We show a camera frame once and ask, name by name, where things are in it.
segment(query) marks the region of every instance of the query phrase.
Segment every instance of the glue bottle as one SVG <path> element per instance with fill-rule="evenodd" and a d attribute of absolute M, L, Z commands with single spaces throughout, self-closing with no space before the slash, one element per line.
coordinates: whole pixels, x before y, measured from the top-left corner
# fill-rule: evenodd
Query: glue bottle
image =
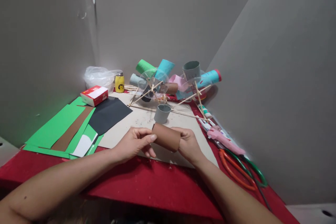
<path fill-rule="evenodd" d="M 117 93 L 123 93 L 125 91 L 124 84 L 125 84 L 124 74 L 123 73 L 117 74 L 114 79 L 115 91 Z"/>
<path fill-rule="evenodd" d="M 212 115 L 210 114 L 210 112 L 203 105 L 198 104 L 198 107 L 203 110 L 203 113 L 204 113 L 206 118 L 208 118 L 208 119 L 212 118 Z"/>

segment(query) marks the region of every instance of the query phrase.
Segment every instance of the glue stick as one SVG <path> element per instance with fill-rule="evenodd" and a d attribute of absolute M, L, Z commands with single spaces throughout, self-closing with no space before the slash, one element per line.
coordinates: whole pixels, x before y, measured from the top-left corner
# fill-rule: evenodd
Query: glue stick
<path fill-rule="evenodd" d="M 203 105 L 198 104 L 198 107 L 203 110 L 206 118 L 208 118 L 208 119 L 212 118 L 212 115 L 210 114 L 210 112 Z"/>

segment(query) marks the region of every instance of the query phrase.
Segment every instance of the gray wall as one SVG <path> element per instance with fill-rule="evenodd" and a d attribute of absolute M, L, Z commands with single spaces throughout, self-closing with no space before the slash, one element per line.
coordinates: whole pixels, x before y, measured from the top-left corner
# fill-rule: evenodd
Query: gray wall
<path fill-rule="evenodd" d="M 207 104 L 287 204 L 336 201 L 336 0 L 249 0 Z"/>
<path fill-rule="evenodd" d="M 0 136 L 20 147 L 85 88 L 85 0 L 0 0 Z"/>
<path fill-rule="evenodd" d="M 97 0 L 101 66 L 122 69 L 125 81 L 140 59 L 206 70 L 247 0 Z"/>

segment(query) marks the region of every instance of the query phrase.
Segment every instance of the hand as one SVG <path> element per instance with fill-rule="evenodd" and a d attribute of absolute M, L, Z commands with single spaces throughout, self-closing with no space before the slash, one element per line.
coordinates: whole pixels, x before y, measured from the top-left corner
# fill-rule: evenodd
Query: hand
<path fill-rule="evenodd" d="M 130 160 L 141 150 L 148 158 L 155 158 L 156 154 L 150 144 L 156 138 L 155 134 L 152 135 L 151 129 L 131 127 L 113 149 L 116 151 L 121 163 Z"/>
<path fill-rule="evenodd" d="M 206 158 L 202 153 L 200 146 L 198 145 L 194 132 L 191 129 L 184 129 L 179 127 L 172 127 L 172 129 L 181 133 L 181 140 L 178 151 L 192 165 Z"/>

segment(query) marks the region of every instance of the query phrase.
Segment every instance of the brown paper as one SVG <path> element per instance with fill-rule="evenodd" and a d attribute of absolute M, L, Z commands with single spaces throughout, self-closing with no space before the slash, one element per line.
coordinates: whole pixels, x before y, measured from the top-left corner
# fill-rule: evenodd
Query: brown paper
<path fill-rule="evenodd" d="M 167 91 L 165 92 L 166 94 L 168 94 L 168 95 L 174 95 L 174 94 L 176 94 L 177 93 L 177 90 L 178 90 L 178 84 L 177 83 L 163 83 L 162 85 L 161 85 L 161 88 L 160 89 L 162 89 L 162 90 L 165 90 L 166 89 L 166 87 L 168 88 L 167 89 Z"/>
<path fill-rule="evenodd" d="M 162 124 L 155 123 L 153 125 L 153 134 L 157 135 L 155 144 L 166 148 L 169 151 L 176 152 L 180 145 L 181 133 L 168 128 Z"/>
<path fill-rule="evenodd" d="M 66 130 L 66 132 L 54 143 L 54 145 L 51 147 L 52 150 L 55 151 L 66 151 L 69 143 L 71 142 L 74 135 L 77 133 L 79 128 L 82 126 L 84 120 L 88 117 L 90 112 L 94 109 L 94 107 L 91 106 L 80 106 L 84 107 L 84 111 L 77 117 L 77 119 L 71 124 L 71 126 Z"/>

